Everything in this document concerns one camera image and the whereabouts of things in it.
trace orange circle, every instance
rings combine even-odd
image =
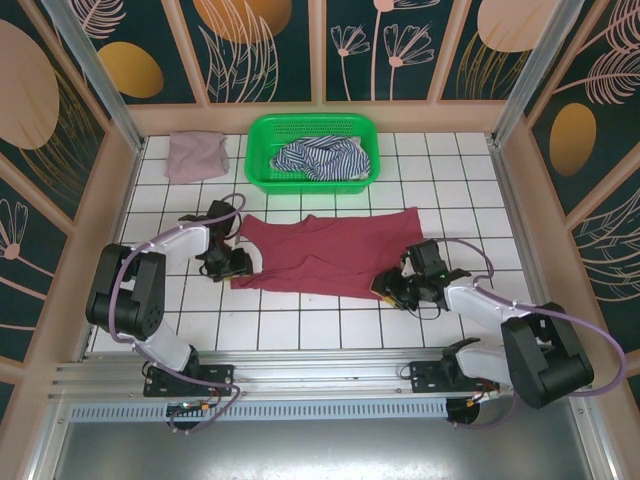
[[[234,43],[262,40],[261,34],[250,33],[256,27],[260,29],[260,18],[274,37],[285,29],[291,19],[291,0],[194,0],[193,3],[212,32]]]

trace red cloth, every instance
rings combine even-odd
[[[231,288],[378,298],[373,278],[397,266],[422,240],[418,210],[375,217],[317,218],[270,225],[249,215],[240,235],[262,254],[262,272],[234,278]]]

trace grid tile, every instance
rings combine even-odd
[[[234,191],[247,195],[247,214],[269,223],[295,223],[309,214],[387,215],[418,206],[425,238],[465,238],[484,248],[497,269],[492,283],[498,292],[529,300],[482,134],[379,134],[379,179],[362,194],[336,196],[267,197],[244,175],[246,135],[228,136],[227,175],[202,184],[168,185],[168,140],[149,143],[146,158],[153,159],[143,161],[138,175],[122,233],[125,244],[148,240],[185,214],[204,213],[211,201]],[[260,252],[240,240],[237,246],[246,249],[255,271],[261,271]],[[447,244],[441,252],[452,268],[486,271],[483,259],[465,246]],[[501,341],[499,334],[450,312],[432,320],[435,310],[428,304],[413,317],[378,300],[231,290],[226,282],[200,276],[201,263],[192,259],[168,270],[165,313],[178,335],[199,350],[442,347],[472,334]],[[100,330],[90,348],[129,350]]]

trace plastic basket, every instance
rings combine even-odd
[[[304,172],[281,172],[269,166],[280,149],[302,137],[344,135],[360,137],[361,146],[371,159],[369,178],[355,181],[317,182]],[[270,195],[361,193],[380,173],[378,135],[371,120],[344,113],[267,115],[249,129],[245,173],[251,183]]]

